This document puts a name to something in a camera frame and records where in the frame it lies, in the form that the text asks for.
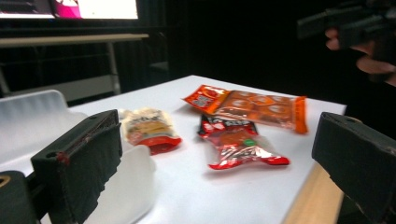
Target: food packet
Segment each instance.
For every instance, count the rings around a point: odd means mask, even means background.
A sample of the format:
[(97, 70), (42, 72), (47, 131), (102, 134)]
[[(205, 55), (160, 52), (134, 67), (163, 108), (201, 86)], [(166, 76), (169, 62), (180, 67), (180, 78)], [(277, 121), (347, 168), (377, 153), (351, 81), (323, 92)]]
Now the food packet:
[(161, 110), (143, 107), (122, 111), (122, 135), (133, 146), (149, 147), (151, 155), (176, 148), (182, 141), (172, 126), (169, 115)]
[(208, 115), (247, 119), (307, 133), (305, 96), (262, 95), (201, 85), (183, 100)]
[(207, 150), (208, 166), (224, 170), (249, 161), (270, 165), (288, 165), (290, 161), (274, 152), (268, 140), (260, 136), (249, 120), (216, 119), (202, 115), (198, 134), (213, 148)]

